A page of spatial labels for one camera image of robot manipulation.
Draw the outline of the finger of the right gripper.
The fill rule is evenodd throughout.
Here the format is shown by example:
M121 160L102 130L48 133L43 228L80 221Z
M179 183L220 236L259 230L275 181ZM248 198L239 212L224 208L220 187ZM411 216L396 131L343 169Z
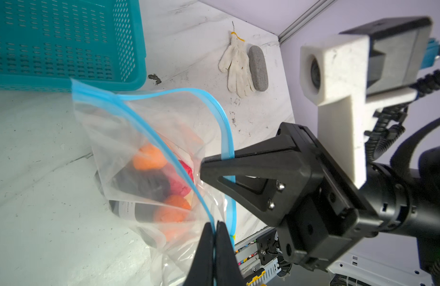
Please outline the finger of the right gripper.
M234 158L204 158L200 178L266 225L295 227L307 196L324 177L319 147L308 128L282 123L276 136L237 150Z

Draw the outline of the red orange toy fruit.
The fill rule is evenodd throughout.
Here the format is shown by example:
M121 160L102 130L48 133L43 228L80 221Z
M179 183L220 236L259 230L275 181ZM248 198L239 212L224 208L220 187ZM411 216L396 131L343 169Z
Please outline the red orange toy fruit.
M182 232L175 225L184 222L189 211L191 211L190 203L184 197L170 195L164 201L164 205L155 210L153 221L159 225L166 240L171 241Z

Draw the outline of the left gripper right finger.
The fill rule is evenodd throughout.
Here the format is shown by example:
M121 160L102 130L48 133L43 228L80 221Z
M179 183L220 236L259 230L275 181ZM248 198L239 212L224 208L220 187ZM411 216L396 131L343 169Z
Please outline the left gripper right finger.
M245 286L230 236L224 222L218 221L215 234L216 286Z

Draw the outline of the clear zip bag blue zipper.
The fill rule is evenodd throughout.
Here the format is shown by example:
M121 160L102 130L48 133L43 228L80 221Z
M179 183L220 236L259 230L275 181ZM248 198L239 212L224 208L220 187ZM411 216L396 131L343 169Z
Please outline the clear zip bag blue zipper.
M235 240L237 205L203 182L205 157L234 157L228 117L196 88L116 94L72 82L75 115L112 212L150 248L154 286L181 285L206 224L223 221Z

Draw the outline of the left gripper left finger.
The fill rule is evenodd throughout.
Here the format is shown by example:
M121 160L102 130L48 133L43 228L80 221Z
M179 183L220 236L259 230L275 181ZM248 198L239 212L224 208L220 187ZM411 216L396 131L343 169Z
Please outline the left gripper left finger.
M211 223L206 223L197 246L193 263L183 286L213 286L215 235Z

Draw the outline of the pink toy fruit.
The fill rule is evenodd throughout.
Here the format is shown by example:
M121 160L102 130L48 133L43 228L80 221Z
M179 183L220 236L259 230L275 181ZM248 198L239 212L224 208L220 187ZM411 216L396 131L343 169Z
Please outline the pink toy fruit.
M179 174L177 174L177 171L172 164L168 163L163 168L163 172L168 179L171 195L186 197L191 192L190 186L181 176L179 176Z

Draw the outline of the black toy eggplant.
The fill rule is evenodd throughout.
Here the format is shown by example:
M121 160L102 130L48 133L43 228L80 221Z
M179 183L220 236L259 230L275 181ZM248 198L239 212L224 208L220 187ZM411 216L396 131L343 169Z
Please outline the black toy eggplant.
M154 212L158 208L153 204L142 204L126 201L109 201L113 214L123 220L139 223L153 222Z

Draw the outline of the black toy avocado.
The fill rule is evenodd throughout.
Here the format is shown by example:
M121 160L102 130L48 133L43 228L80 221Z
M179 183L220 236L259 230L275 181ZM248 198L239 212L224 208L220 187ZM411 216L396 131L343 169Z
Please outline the black toy avocado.
M163 202L171 192L169 179L161 170L136 170L131 165L112 178L112 185L124 193L158 202Z

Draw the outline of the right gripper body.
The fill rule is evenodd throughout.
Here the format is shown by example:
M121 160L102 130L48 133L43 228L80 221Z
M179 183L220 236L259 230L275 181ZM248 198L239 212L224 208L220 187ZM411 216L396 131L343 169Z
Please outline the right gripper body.
M284 260L327 269L363 238L384 232L416 238L420 265L440 271L440 146L420 156L416 171L368 164L361 188L324 154L314 160L277 181L290 203L277 229Z

